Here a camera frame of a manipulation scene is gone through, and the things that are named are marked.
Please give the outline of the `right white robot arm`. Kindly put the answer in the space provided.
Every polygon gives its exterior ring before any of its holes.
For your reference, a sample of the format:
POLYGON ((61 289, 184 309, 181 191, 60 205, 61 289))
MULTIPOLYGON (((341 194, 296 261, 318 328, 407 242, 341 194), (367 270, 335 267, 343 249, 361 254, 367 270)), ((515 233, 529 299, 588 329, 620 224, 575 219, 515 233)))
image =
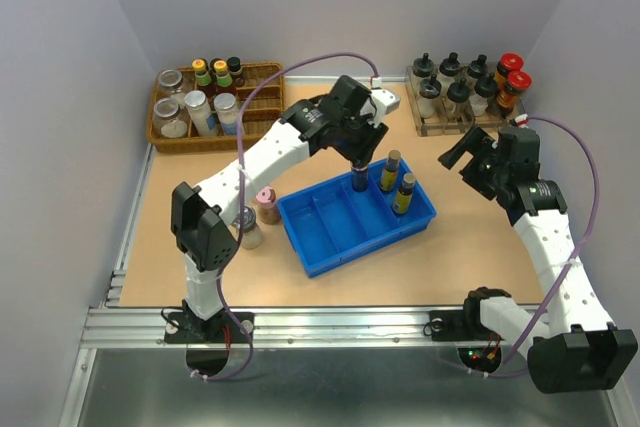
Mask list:
POLYGON ((507 126, 492 138, 471 128, 440 163, 447 169, 468 153, 463 181, 505 210, 524 243, 545 294, 528 313, 502 289, 471 291, 455 320, 455 336, 482 340, 498 335, 527 362, 542 393, 610 390, 638 351, 630 329, 620 329, 600 303, 572 239, 559 186, 539 176, 540 138, 529 128, 507 126))

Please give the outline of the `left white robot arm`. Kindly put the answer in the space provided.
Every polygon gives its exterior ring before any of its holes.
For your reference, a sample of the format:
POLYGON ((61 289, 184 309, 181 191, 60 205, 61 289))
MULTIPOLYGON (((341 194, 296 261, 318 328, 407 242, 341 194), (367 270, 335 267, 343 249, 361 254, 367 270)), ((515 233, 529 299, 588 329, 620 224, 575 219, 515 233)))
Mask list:
POLYGON ((220 172, 173 190, 170 227, 185 258, 184 309, 191 333, 210 341, 222 331, 224 303, 217 284, 238 250, 230 226, 248 201, 321 150, 335 150, 354 167, 368 165, 388 131, 383 121, 398 105, 393 92, 369 89, 343 75, 329 93, 286 109, 258 142, 220 172))

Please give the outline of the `yellow label bottle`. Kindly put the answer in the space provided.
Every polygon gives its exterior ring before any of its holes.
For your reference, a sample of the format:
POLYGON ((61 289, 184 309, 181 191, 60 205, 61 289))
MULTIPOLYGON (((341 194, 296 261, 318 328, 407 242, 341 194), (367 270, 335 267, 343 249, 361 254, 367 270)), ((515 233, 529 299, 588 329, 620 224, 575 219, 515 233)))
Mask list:
POLYGON ((396 149, 391 150, 386 158, 379 180, 379 187, 383 192, 391 192, 394 189, 400 161, 400 151, 396 149))
POLYGON ((405 173, 401 183, 396 191, 394 201, 392 203, 392 211, 400 216, 405 215, 410 207, 416 186, 416 177, 413 173, 405 173))

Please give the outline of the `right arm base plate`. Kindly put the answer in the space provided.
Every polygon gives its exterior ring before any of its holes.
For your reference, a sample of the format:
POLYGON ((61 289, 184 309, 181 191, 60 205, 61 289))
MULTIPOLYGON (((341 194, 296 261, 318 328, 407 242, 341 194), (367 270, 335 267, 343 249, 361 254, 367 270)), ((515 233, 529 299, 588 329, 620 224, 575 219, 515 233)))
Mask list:
POLYGON ((435 342, 489 341, 496 333, 480 323, 479 316, 463 309, 436 309, 428 312, 423 334, 435 342))

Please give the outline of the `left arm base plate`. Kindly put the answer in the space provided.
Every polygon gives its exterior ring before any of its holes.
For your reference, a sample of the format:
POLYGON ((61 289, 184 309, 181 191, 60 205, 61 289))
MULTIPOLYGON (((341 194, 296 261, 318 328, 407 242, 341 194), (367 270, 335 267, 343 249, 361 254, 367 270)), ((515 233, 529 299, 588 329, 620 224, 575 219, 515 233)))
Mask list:
POLYGON ((221 310, 209 320, 202 320, 188 309, 163 309, 164 342, 170 345, 240 344, 247 343, 246 335, 231 317, 221 310))

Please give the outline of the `pink lid spice jar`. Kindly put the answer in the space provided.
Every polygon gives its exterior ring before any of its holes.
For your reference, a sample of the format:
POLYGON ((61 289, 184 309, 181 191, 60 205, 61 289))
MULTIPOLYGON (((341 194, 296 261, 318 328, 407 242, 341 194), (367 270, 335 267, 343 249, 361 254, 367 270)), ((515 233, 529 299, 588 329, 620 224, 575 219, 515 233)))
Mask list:
POLYGON ((256 196, 258 218, 267 225, 275 225, 280 222, 281 214, 277 205, 277 195, 271 186, 260 190, 256 196))

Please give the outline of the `amber oil bottle black cap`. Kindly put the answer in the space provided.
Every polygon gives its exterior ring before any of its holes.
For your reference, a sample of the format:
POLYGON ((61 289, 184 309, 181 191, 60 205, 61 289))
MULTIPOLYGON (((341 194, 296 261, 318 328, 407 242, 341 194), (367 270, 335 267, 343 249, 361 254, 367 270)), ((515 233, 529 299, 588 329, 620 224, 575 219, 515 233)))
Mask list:
POLYGON ((369 184, 369 165, 352 165, 351 166, 351 185, 355 192, 364 192, 369 184))

